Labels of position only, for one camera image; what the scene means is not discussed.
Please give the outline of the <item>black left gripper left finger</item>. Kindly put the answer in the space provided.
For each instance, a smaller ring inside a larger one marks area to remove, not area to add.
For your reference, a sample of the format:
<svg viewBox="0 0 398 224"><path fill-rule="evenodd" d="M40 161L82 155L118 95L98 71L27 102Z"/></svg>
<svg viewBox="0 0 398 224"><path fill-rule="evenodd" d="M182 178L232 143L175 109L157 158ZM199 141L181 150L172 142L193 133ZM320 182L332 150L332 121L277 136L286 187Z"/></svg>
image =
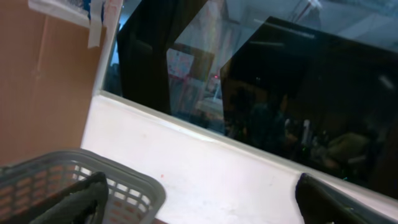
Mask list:
<svg viewBox="0 0 398 224"><path fill-rule="evenodd" d="M105 173L95 172L2 223L102 224L108 195Z"/></svg>

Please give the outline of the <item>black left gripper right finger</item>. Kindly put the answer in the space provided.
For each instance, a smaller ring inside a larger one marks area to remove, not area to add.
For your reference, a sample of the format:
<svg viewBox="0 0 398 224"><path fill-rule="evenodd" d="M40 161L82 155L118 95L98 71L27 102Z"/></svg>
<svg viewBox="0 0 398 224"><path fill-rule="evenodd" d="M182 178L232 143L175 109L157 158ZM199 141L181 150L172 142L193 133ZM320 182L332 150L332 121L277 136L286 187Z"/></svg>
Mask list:
<svg viewBox="0 0 398 224"><path fill-rule="evenodd" d="M397 223L308 173L301 174L295 186L295 200L305 224Z"/></svg>

